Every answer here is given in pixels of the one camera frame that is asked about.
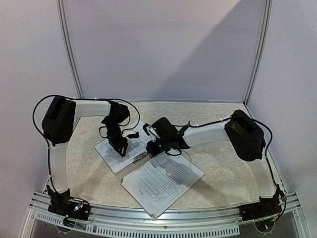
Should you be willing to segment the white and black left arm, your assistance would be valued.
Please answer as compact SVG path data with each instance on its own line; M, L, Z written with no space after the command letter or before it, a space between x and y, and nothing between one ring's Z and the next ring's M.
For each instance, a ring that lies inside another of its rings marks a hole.
M66 177L66 150L73 134L77 118L103 117L106 139L110 146L124 157L128 147L127 138L122 135L119 124L129 118L126 105L113 100L75 100L55 96L42 121L44 138L49 142L50 176L55 192L68 191Z

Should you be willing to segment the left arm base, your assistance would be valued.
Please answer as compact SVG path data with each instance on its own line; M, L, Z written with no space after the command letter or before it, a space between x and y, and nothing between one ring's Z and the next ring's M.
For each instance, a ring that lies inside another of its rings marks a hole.
M57 193L47 185L47 192L51 199L49 212L83 221L89 219L91 205L88 201L70 196L69 189L64 193Z

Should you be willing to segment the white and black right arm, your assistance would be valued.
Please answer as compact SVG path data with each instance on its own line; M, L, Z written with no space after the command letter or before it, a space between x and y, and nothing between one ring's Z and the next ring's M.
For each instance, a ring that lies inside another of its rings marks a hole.
M268 147L271 142L264 138L265 129L271 132L264 123L249 117L242 110L235 110L227 118L204 124L188 122L176 126L162 117L143 126L143 131L151 138L146 145L146 152L151 157L161 153L180 155L183 150L198 145L230 143L236 156L249 165L256 180L260 198L263 198L256 206L260 216L267 216L275 209L272 197L278 189L269 165Z

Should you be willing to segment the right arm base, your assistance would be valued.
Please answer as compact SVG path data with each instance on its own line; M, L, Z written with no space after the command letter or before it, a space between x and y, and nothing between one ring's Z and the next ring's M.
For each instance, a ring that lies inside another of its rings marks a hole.
M243 221L272 217L276 222L286 210L286 201L285 194L276 194L273 198L260 197L259 202L239 206L239 214Z

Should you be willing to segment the aluminium front rail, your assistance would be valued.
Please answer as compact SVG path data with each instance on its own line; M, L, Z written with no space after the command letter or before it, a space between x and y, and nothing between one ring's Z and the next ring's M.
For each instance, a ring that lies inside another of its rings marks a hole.
M169 209L157 219L141 208L92 204L88 221L75 221L72 228L64 217L48 211L50 198L35 192L24 227L24 238L308 238L295 193L273 228L258 231L259 221L243 221L238 206Z

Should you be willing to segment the metal folder clip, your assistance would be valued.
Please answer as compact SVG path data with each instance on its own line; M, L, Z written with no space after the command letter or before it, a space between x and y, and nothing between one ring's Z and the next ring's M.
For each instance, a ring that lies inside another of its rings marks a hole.
M148 154L146 151L140 153L139 155L137 155L134 159L133 159L133 164L137 163L138 161L140 161L141 159L143 159L144 157L146 157Z

